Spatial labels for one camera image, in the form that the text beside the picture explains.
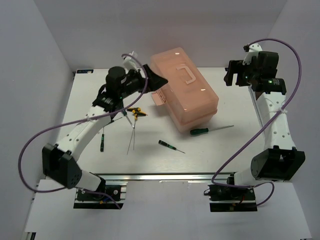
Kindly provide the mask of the green handled screwdriver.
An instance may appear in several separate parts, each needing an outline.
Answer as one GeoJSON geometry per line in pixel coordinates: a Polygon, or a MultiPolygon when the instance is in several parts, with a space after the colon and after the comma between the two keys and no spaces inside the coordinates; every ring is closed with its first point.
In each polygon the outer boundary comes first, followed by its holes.
{"type": "Polygon", "coordinates": [[[134,124],[132,123],[132,121],[130,120],[130,118],[128,117],[127,112],[124,110],[124,111],[122,111],[122,114],[123,114],[123,116],[127,119],[128,123],[131,125],[131,127],[134,129],[135,126],[134,126],[134,124]]]}

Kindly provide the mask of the small green precision screwdriver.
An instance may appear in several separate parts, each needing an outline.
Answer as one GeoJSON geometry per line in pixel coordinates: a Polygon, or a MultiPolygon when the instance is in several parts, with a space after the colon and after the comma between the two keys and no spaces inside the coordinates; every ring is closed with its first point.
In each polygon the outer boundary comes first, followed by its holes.
{"type": "Polygon", "coordinates": [[[101,139],[100,139],[100,152],[104,152],[105,148],[105,134],[104,134],[104,127],[102,128],[102,134],[101,134],[101,139]]]}

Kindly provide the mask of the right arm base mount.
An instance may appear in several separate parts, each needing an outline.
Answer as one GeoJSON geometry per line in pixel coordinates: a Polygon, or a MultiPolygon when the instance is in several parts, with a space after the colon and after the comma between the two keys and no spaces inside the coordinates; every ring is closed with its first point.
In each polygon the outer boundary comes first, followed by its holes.
{"type": "Polygon", "coordinates": [[[257,212],[255,192],[252,188],[234,188],[209,184],[203,192],[209,197],[212,213],[257,212]]]}

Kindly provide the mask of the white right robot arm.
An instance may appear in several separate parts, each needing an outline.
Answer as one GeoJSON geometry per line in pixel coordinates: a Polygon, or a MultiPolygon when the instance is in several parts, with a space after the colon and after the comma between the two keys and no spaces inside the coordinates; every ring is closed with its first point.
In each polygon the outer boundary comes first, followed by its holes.
{"type": "Polygon", "coordinates": [[[286,84],[277,78],[279,55],[276,52],[249,53],[245,60],[231,60],[224,81],[231,86],[248,87],[260,126],[264,129],[264,148],[254,156],[250,167],[234,174],[234,182],[225,188],[226,195],[236,200],[244,193],[243,186],[269,181],[290,181],[305,162],[304,151],[297,150],[291,137],[286,103],[286,84]]]}

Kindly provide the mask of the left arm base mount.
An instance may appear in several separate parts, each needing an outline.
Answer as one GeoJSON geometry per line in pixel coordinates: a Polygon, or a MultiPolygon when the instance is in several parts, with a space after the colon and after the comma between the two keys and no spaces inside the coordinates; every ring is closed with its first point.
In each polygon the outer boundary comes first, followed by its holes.
{"type": "Polygon", "coordinates": [[[87,210],[120,210],[125,202],[127,182],[107,181],[105,194],[110,196],[117,205],[106,195],[92,194],[85,190],[76,190],[73,208],[87,210]]]}

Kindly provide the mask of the large green screwdriver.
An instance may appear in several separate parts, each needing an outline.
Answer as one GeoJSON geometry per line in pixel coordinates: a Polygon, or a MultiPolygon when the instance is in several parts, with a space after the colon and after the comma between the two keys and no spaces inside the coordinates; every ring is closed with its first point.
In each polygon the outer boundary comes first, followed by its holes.
{"type": "Polygon", "coordinates": [[[226,126],[220,126],[215,128],[196,128],[189,131],[189,134],[191,136],[199,136],[203,134],[207,134],[209,132],[217,131],[217,130],[223,130],[227,128],[232,128],[234,125],[226,125],[226,126]]]}

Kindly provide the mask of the pink plastic toolbox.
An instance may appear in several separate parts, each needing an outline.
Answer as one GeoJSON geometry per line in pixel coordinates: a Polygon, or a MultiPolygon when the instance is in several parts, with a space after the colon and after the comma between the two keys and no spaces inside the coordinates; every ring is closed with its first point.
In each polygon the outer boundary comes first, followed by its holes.
{"type": "Polygon", "coordinates": [[[168,80],[151,96],[166,107],[179,132],[207,123],[218,112],[218,95],[181,47],[154,54],[149,67],[168,80]]]}

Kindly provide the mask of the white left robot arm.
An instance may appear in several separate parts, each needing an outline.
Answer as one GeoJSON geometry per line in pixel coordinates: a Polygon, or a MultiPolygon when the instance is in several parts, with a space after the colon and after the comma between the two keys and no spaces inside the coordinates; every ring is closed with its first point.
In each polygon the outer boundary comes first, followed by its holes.
{"type": "Polygon", "coordinates": [[[138,92],[154,92],[168,80],[154,73],[148,65],[143,66],[146,76],[136,69],[126,71],[121,66],[108,70],[105,84],[92,102],[87,119],[78,123],[72,131],[55,144],[46,144],[42,149],[42,169],[45,176],[67,189],[88,190],[90,196],[99,200],[105,196],[106,181],[91,172],[82,170],[77,161],[104,126],[111,123],[117,111],[123,111],[123,100],[138,92]]]}

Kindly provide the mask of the yellow black hex key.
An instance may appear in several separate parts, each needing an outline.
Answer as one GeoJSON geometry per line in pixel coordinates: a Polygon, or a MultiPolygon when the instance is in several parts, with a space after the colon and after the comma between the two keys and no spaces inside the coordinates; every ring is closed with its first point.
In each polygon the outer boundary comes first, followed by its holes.
{"type": "Polygon", "coordinates": [[[130,141],[129,141],[129,145],[128,145],[128,149],[127,149],[127,154],[129,153],[130,150],[130,146],[132,141],[135,140],[135,131],[136,131],[136,122],[138,120],[138,114],[141,112],[141,109],[139,107],[130,107],[127,109],[128,112],[133,113],[134,115],[134,128],[132,129],[132,133],[131,133],[131,137],[130,137],[130,141]]]}
{"type": "Polygon", "coordinates": [[[133,143],[132,149],[133,150],[135,149],[136,123],[137,123],[138,117],[146,117],[148,115],[147,113],[141,111],[141,109],[139,107],[138,108],[129,108],[128,112],[131,112],[133,114],[134,122],[132,125],[132,133],[131,133],[130,141],[128,144],[127,154],[129,154],[131,143],[133,143]]]}

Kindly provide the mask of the small black green screwdriver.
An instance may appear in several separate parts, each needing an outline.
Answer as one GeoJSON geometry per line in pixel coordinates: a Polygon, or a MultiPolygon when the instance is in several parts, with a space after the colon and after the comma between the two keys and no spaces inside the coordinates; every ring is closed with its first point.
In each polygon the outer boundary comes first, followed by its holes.
{"type": "Polygon", "coordinates": [[[166,143],[166,142],[163,141],[163,140],[159,140],[159,141],[158,141],[158,144],[161,145],[161,146],[163,146],[163,147],[169,148],[169,149],[171,149],[171,150],[178,151],[178,152],[181,152],[181,153],[185,154],[184,151],[181,151],[181,150],[177,149],[175,146],[172,146],[171,144],[168,144],[168,143],[166,143]]]}

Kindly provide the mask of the black green precision screwdriver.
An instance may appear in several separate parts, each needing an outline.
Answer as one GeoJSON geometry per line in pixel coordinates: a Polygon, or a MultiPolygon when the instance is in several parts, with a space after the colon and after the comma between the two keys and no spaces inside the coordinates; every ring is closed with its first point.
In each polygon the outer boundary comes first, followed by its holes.
{"type": "Polygon", "coordinates": [[[116,118],[116,119],[112,119],[107,125],[110,125],[110,124],[114,123],[115,121],[120,120],[120,119],[122,119],[122,118],[123,118],[123,117],[119,117],[119,118],[116,118]]]}

